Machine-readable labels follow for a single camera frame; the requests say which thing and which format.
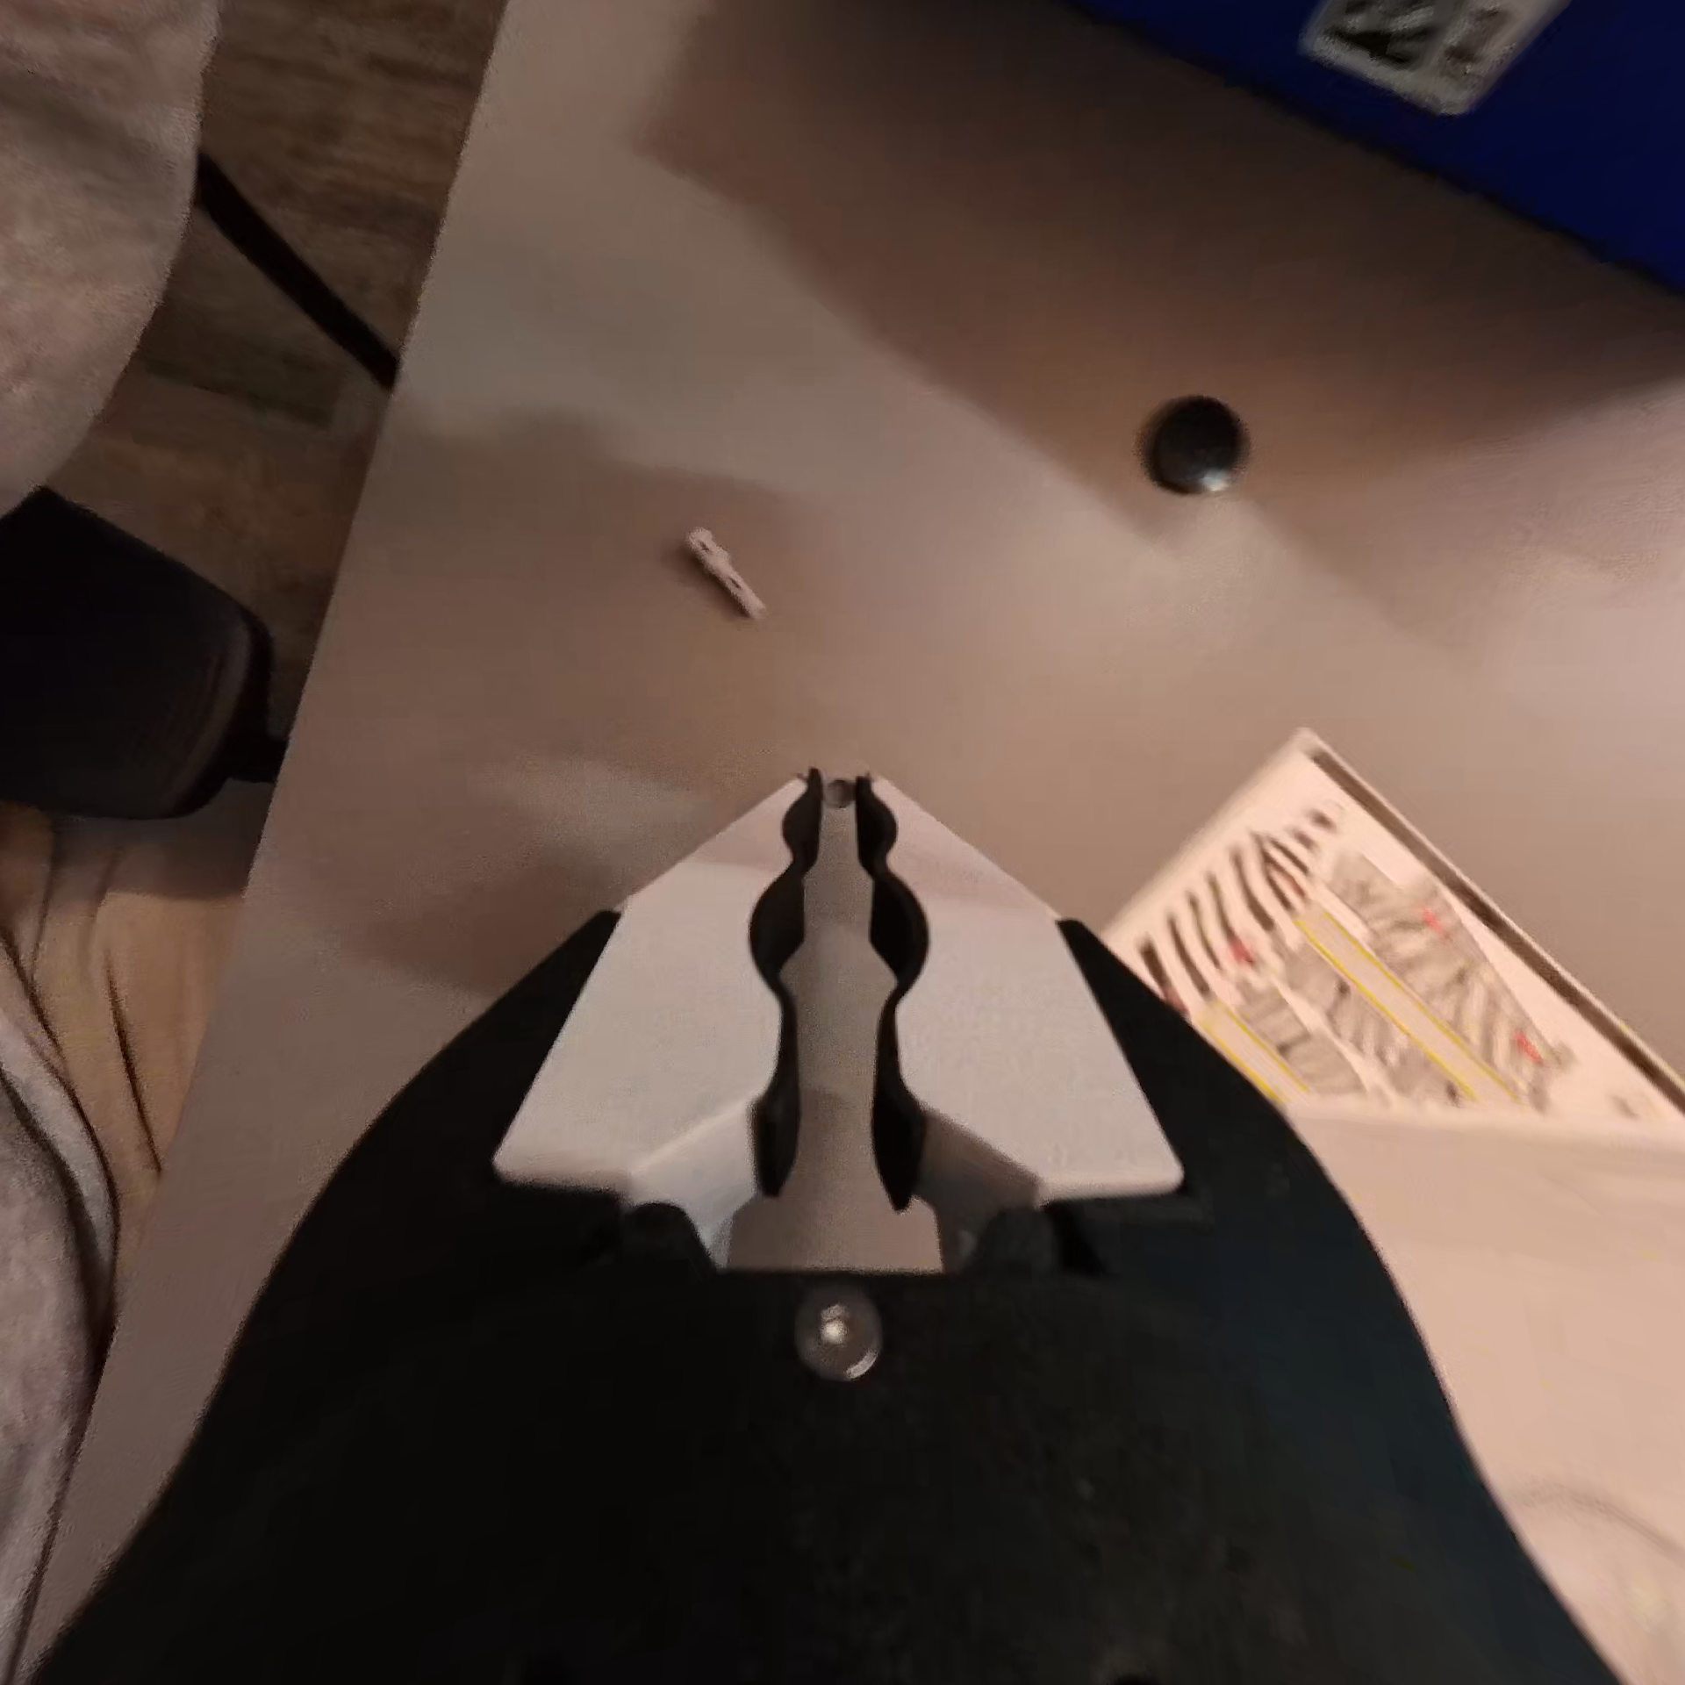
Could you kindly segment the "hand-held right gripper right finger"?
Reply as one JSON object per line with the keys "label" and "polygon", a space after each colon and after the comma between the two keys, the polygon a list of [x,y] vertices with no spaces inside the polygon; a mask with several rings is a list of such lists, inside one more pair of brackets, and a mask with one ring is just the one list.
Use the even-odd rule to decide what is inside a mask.
{"label": "hand-held right gripper right finger", "polygon": [[1002,1213],[1176,1191],[1184,1168],[1062,918],[886,781],[857,778],[854,816],[892,974],[875,1164],[895,1209],[932,1211],[943,1269]]}

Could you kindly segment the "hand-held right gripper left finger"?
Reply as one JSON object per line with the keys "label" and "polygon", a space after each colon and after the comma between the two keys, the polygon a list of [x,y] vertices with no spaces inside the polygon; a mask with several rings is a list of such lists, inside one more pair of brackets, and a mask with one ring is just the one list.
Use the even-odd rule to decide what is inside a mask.
{"label": "hand-held right gripper left finger", "polygon": [[781,1191],[803,1121],[786,970],[822,826],[808,772],[623,904],[494,1154],[506,1184],[679,1207],[708,1252]]}

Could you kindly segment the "zebra striped sticker sheet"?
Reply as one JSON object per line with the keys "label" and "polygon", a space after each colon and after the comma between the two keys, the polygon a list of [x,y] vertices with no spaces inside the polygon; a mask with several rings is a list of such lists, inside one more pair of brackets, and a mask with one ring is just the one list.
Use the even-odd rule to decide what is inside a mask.
{"label": "zebra striped sticker sheet", "polygon": [[1308,731],[1104,941],[1284,1110],[1682,1127],[1680,1073]]}

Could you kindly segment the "small grey lego connector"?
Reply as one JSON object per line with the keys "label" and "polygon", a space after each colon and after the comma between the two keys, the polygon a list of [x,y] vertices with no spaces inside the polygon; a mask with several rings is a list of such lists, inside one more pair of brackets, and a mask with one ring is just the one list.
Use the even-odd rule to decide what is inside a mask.
{"label": "small grey lego connector", "polygon": [[726,549],[710,530],[690,530],[684,537],[684,554],[725,594],[742,619],[750,623],[766,619],[766,602],[744,577],[730,549]]}

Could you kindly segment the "black round lego piece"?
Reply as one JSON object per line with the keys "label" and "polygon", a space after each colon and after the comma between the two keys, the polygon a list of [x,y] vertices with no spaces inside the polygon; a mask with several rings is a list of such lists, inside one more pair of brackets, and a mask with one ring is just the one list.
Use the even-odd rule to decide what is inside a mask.
{"label": "black round lego piece", "polygon": [[1179,396],[1154,409],[1142,431],[1143,473],[1159,492],[1209,498],[1237,487],[1250,466],[1252,436],[1228,404]]}

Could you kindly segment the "person's tan trousers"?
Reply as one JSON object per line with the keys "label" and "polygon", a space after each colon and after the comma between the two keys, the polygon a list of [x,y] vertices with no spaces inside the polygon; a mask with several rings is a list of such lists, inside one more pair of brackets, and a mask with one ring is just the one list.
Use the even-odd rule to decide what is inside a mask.
{"label": "person's tan trousers", "polygon": [[141,1236],[220,999],[270,790],[167,820],[5,804],[5,988],[93,1127]]}

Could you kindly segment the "black chair leg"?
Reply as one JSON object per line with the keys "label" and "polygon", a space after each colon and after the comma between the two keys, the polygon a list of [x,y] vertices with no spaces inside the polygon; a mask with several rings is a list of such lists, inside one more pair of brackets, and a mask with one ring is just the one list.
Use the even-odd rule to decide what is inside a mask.
{"label": "black chair leg", "polygon": [[333,348],[391,394],[401,364],[387,340],[239,191],[207,152],[197,157],[195,211]]}

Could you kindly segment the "blue plastic bin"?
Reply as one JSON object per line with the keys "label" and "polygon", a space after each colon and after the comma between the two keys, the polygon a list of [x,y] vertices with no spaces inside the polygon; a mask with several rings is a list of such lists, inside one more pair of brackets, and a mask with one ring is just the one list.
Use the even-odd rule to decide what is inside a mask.
{"label": "blue plastic bin", "polygon": [[1086,3],[1326,130],[1683,290],[1682,3]]}

